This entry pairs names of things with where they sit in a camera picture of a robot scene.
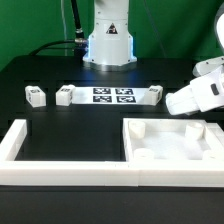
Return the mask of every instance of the white frame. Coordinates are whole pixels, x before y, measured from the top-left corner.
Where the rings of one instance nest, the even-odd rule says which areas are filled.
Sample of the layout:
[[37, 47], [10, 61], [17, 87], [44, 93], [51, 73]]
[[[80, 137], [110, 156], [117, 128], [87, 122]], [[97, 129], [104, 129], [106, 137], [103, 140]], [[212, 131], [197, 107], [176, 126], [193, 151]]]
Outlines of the white frame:
[[[0, 144], [0, 185], [224, 187], [224, 161], [133, 162], [130, 120], [124, 119], [123, 125], [127, 162], [14, 161], [27, 135], [26, 120], [15, 120]], [[208, 141], [223, 147], [221, 128], [205, 124]]]

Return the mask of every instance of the white cable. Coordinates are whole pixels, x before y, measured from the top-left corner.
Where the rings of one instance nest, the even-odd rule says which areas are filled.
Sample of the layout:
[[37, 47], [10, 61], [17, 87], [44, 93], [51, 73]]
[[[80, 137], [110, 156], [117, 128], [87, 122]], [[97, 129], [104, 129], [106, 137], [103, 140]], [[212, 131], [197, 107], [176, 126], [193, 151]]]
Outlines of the white cable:
[[[65, 19], [65, 1], [61, 0], [61, 17], [62, 17], [62, 23], [63, 23], [63, 29], [64, 29], [64, 40], [67, 40], [67, 25], [66, 25], [66, 19]], [[65, 49], [65, 56], [68, 55], [68, 50]]]

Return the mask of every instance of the cable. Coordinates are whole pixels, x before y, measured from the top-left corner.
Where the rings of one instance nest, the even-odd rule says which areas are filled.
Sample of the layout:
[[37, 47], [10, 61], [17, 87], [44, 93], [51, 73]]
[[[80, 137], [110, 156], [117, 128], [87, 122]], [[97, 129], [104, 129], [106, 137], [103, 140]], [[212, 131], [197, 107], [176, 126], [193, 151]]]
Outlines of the cable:
[[155, 33], [155, 36], [157, 38], [157, 41], [159, 42], [159, 45], [160, 45], [161, 51], [163, 53], [163, 56], [164, 56], [164, 58], [167, 58], [165, 48], [163, 46], [162, 40], [161, 40], [160, 35], [159, 35], [159, 31], [158, 31], [158, 29], [156, 27], [156, 24], [155, 24], [155, 21], [153, 19], [152, 13], [151, 13], [151, 11], [149, 9], [149, 6], [147, 5], [146, 0], [143, 0], [143, 3], [144, 3], [144, 7], [145, 7], [145, 10], [146, 10], [146, 13], [148, 15], [149, 21], [151, 23], [151, 26], [152, 26], [152, 28], [154, 30], [154, 33]]
[[67, 25], [65, 20], [65, 1], [61, 0], [61, 17], [62, 17], [62, 23], [63, 23], [63, 30], [64, 30], [64, 40], [67, 40]]
[[40, 51], [42, 51], [44, 49], [47, 49], [48, 47], [53, 46], [53, 45], [58, 45], [58, 44], [71, 44], [71, 43], [74, 44], [75, 41], [74, 40], [60, 40], [60, 41], [51, 42], [51, 43], [48, 43], [48, 44], [44, 44], [43, 46], [41, 46], [41, 47], [37, 48], [36, 50], [30, 52], [29, 55], [35, 56]]
[[47, 47], [42, 50], [74, 50], [75, 47]]
[[76, 37], [77, 38], [84, 38], [84, 32], [81, 27], [80, 17], [79, 17], [79, 10], [76, 0], [71, 0], [72, 3], [72, 11], [74, 16], [74, 22], [76, 27]]

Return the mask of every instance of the white plastic part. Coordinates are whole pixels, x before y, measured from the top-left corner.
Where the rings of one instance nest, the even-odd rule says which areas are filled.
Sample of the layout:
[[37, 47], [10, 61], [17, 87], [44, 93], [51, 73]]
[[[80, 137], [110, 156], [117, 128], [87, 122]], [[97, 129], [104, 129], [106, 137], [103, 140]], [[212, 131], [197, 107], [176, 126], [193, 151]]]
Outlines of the white plastic part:
[[216, 32], [217, 32], [217, 35], [219, 38], [219, 42], [222, 45], [222, 48], [224, 48], [224, 28], [223, 28], [223, 26], [224, 26], [224, 14], [218, 18], [218, 21], [216, 24]]
[[69, 106], [75, 94], [74, 85], [64, 85], [56, 93], [56, 105]]
[[27, 86], [25, 93], [26, 100], [32, 107], [46, 106], [46, 94], [38, 86]]
[[15, 120], [0, 144], [0, 162], [16, 158], [26, 135], [26, 120]]
[[89, 36], [89, 50], [84, 65], [92, 63], [100, 70], [136, 62], [133, 38], [128, 32], [129, 0], [95, 0], [94, 31]]
[[[205, 150], [214, 150], [218, 147], [220, 151], [224, 152], [224, 144], [218, 139], [218, 136], [223, 136], [223, 131], [220, 132], [217, 124], [207, 124], [205, 121], [199, 120], [193, 121], [206, 127], [202, 139], [194, 143], [185, 138], [186, 125], [192, 122], [190, 120], [139, 119], [139, 121], [146, 123], [147, 130], [145, 138], [140, 140], [130, 137], [128, 126], [131, 120], [136, 119], [124, 119], [125, 154], [131, 167], [139, 169], [139, 186], [224, 186], [224, 161], [203, 159]], [[134, 152], [140, 145], [149, 146], [150, 150], [158, 145], [153, 150], [155, 152], [153, 160], [147, 163], [134, 162]], [[166, 154], [166, 150], [172, 152], [172, 148], [174, 148], [174, 154]], [[200, 151], [199, 158], [197, 158], [197, 150]], [[162, 153], [164, 157], [158, 159], [158, 152]], [[191, 156], [192, 158], [175, 158], [175, 154], [182, 153], [184, 156]]]
[[193, 69], [193, 74], [196, 77], [200, 77], [208, 73], [211, 73], [212, 71], [216, 70], [223, 64], [224, 64], [224, 56], [208, 59], [206, 61], [201, 61], [195, 65]]
[[151, 149], [139, 148], [134, 150], [135, 162], [150, 162], [155, 157], [155, 153]]
[[144, 103], [152, 106], [162, 99], [163, 96], [163, 87], [162, 86], [150, 86], [149, 89], [145, 92]]
[[167, 108], [172, 115], [209, 111], [224, 106], [224, 67], [193, 79], [189, 86], [166, 97]]
[[145, 123], [138, 120], [129, 122], [129, 132], [132, 138], [141, 139], [145, 136]]
[[202, 112], [224, 105], [224, 88], [221, 83], [223, 66], [190, 82], [194, 98]]
[[166, 95], [166, 105], [171, 115], [191, 113], [199, 110], [191, 86], [186, 86], [178, 92]]
[[189, 140], [200, 140], [203, 133], [204, 125], [199, 122], [189, 122], [186, 126], [185, 137]]

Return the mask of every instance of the white box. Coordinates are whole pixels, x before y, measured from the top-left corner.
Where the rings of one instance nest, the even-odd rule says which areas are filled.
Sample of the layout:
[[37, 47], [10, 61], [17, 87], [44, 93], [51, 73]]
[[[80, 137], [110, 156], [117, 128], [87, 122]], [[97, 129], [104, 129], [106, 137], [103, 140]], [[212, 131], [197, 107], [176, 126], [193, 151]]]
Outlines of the white box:
[[149, 89], [145, 92], [144, 103], [152, 106], [162, 99], [163, 96], [163, 87], [162, 86], [150, 86]]
[[26, 100], [32, 107], [46, 106], [46, 95], [38, 86], [27, 86], [25, 92]]
[[[145, 123], [145, 137], [134, 138], [131, 135], [130, 122]], [[200, 124], [204, 131], [200, 139], [186, 136], [189, 132], [188, 126], [197, 134], [197, 126]], [[224, 145], [219, 140], [219, 132], [209, 128], [203, 120], [173, 120], [173, 119], [124, 119], [124, 142], [126, 159], [134, 161], [134, 152], [137, 149], [149, 149], [155, 154], [155, 160], [202, 160], [206, 150], [221, 150], [224, 152]]]
[[56, 105], [69, 106], [72, 102], [74, 92], [74, 85], [62, 86], [56, 93]]

